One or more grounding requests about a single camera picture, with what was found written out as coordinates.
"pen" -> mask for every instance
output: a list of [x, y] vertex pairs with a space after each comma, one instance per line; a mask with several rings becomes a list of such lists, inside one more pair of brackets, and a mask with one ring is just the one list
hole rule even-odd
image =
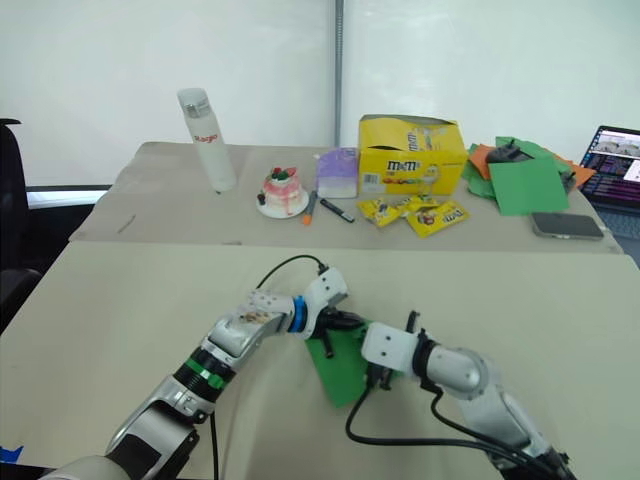
[[313, 207], [316, 206], [316, 198], [318, 198], [318, 192], [314, 190], [309, 195], [309, 203], [307, 209], [304, 211], [304, 217], [302, 217], [302, 223], [305, 225], [311, 225], [311, 215], [313, 215]]
[[320, 203], [325, 207], [327, 207], [329, 210], [331, 210], [333, 213], [341, 217], [343, 220], [346, 220], [349, 223], [353, 223], [355, 221], [355, 218], [353, 218], [348, 213], [344, 213], [344, 210], [335, 206], [333, 203], [329, 202], [328, 200], [321, 198]]

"bottle cap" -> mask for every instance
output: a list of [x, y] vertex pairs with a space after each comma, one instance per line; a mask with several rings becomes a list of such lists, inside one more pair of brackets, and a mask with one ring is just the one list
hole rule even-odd
[[185, 88], [178, 90], [178, 101], [184, 114], [191, 118], [200, 118], [211, 113], [207, 92], [203, 88]]

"laptop screen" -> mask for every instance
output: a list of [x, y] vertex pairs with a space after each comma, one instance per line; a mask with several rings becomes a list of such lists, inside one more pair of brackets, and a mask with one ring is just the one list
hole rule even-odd
[[582, 186], [590, 201], [640, 211], [640, 131], [600, 127], [581, 165], [596, 171]]

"table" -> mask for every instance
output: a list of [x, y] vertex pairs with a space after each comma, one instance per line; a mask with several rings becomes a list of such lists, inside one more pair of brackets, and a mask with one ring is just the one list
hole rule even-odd
[[[341, 308], [401, 327], [411, 309], [445, 345], [492, 357], [504, 384], [581, 480], [640, 468], [640, 273], [624, 255], [305, 249], [339, 268]], [[0, 443], [25, 464], [100, 453], [118, 425], [193, 350], [216, 317], [300, 249], [74, 242], [0, 337]], [[314, 266], [272, 277], [295, 294]], [[362, 434], [451, 436], [406, 379], [367, 402]], [[450, 401], [445, 413], [459, 418]], [[225, 478], [497, 479], [482, 454], [377, 448], [344, 435], [305, 346], [264, 342], [220, 398]], [[203, 441], [182, 473], [211, 478]]]
[[[297, 166], [302, 184], [311, 189], [315, 178], [313, 155], [327, 149], [235, 145], [229, 149], [239, 183], [234, 190], [218, 195], [211, 189], [192, 145], [145, 143], [71, 240], [622, 253], [609, 232], [597, 242], [538, 237], [532, 232], [528, 217], [501, 216], [495, 202], [470, 194], [462, 179], [453, 198], [471, 213], [471, 218], [427, 239], [419, 238], [405, 221], [376, 228], [364, 220], [353, 199], [335, 203], [356, 217], [354, 224], [321, 205], [316, 206], [311, 227], [304, 227], [299, 218], [273, 220], [255, 207], [265, 175], [275, 166]], [[571, 192], [569, 203], [568, 212], [590, 215], [604, 225], [580, 192]]]

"blue ring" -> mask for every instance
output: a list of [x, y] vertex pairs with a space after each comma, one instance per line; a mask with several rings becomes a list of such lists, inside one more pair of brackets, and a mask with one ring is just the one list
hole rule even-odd
[[296, 309], [296, 316], [293, 319], [293, 324], [289, 327], [289, 332], [297, 333], [302, 329], [302, 310], [304, 309], [304, 298], [302, 296], [294, 297], [293, 306]]

